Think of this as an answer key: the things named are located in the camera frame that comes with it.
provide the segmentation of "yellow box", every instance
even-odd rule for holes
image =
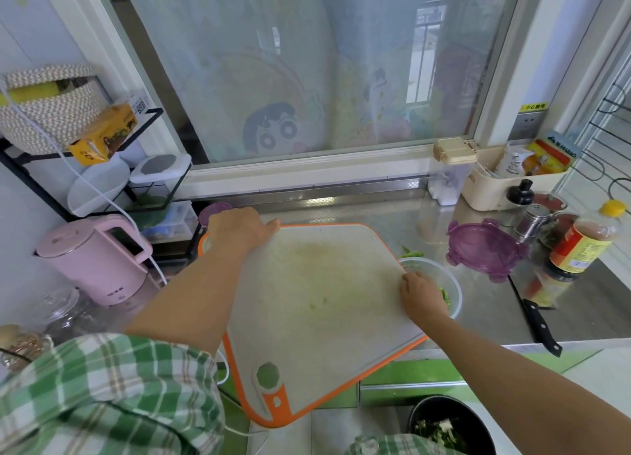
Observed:
[[[83,131],[81,139],[68,146],[84,166],[109,161],[138,124],[128,103],[105,108]]]

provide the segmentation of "cutting board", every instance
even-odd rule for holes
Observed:
[[[248,417],[283,427],[426,339],[360,224],[284,226],[246,259],[223,343]]]

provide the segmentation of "pink electric kettle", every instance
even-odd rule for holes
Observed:
[[[121,228],[143,251],[133,256],[106,233]],[[96,220],[80,219],[49,232],[36,253],[73,280],[101,306],[113,306],[133,296],[143,285],[147,269],[141,264],[152,254],[152,245],[118,214]]]

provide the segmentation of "kettle handle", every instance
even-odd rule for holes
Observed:
[[[117,244],[117,247],[126,252],[127,255],[129,255],[136,262],[136,264],[140,264],[141,262],[149,259],[153,252],[153,246],[149,241],[146,240],[145,236],[136,232],[136,229],[134,229],[134,226],[129,222],[129,220],[127,220],[127,218],[119,214],[111,214],[104,216],[94,222],[94,229],[98,230],[99,232],[105,232],[115,227],[118,227],[125,231],[131,239],[138,243],[143,251],[135,256],[132,256],[129,251],[127,251],[127,249],[122,247],[122,245]]]

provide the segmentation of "green plaid shirt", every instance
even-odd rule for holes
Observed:
[[[209,354],[121,334],[79,337],[0,387],[5,454],[217,453],[224,413]],[[359,437],[349,455],[430,455],[414,435]]]

